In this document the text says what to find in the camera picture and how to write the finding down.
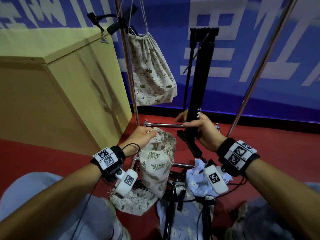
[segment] wooden cabinet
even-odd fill
[[[84,155],[132,113],[111,37],[96,28],[0,30],[0,138]]]

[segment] wristband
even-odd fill
[[[219,162],[222,163],[222,170],[231,176],[246,176],[245,171],[252,161],[260,158],[257,150],[244,143],[227,138],[218,148]]]
[[[96,153],[91,159],[90,163],[98,166],[102,176],[109,182],[114,182],[115,178],[112,177],[116,171],[123,165],[126,159],[122,149],[115,145],[111,148],[104,148]]]

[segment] hand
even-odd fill
[[[186,122],[187,114],[188,110],[180,113],[175,121],[182,122],[184,127],[198,127],[198,141],[209,151],[217,152],[226,137],[218,131],[214,123],[203,113],[200,113],[198,120],[191,122]]]
[[[152,130],[153,129],[151,127],[139,126],[124,143],[119,145],[119,147],[123,149],[126,145],[135,143],[138,144],[141,149],[144,148],[150,140],[158,134],[157,130]],[[139,148],[136,145],[129,145],[123,150],[123,152],[126,156],[131,156],[138,153],[138,150]]]

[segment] animal print bag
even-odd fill
[[[142,183],[158,198],[162,198],[167,188],[171,166],[174,164],[176,138],[162,129],[154,127],[159,133],[139,152]]]
[[[146,34],[128,34],[137,106],[171,103],[178,95],[177,84],[158,44],[148,31],[143,0],[140,4]]]

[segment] red carpet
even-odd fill
[[[139,115],[140,123],[145,119],[150,123],[173,123],[173,118],[151,115]],[[220,124],[221,132],[227,134],[230,125]],[[124,141],[135,129],[134,117],[128,125],[121,141]],[[163,128],[176,136],[176,128]],[[289,175],[304,182],[320,182],[320,159],[317,146],[320,145],[320,135],[298,132],[282,131],[276,129],[237,126],[232,137],[242,140],[258,150],[261,158],[276,166]],[[177,137],[177,150],[174,160],[178,163],[192,164],[194,159],[184,142]],[[213,159],[218,163],[217,156],[200,146],[206,159]],[[67,176],[73,171],[89,163],[90,156],[68,153],[54,149],[27,145],[13,141],[0,140],[0,194],[8,188],[17,178],[30,172],[50,172]],[[125,168],[131,167],[132,159],[127,158]],[[94,195],[109,197],[107,185],[100,182]],[[257,197],[258,192],[247,183],[233,193],[217,200],[215,208],[214,225],[227,227],[232,224],[226,211],[233,209],[240,202]],[[129,230],[133,240],[157,239],[158,217],[155,207],[142,217],[118,212],[122,224]]]

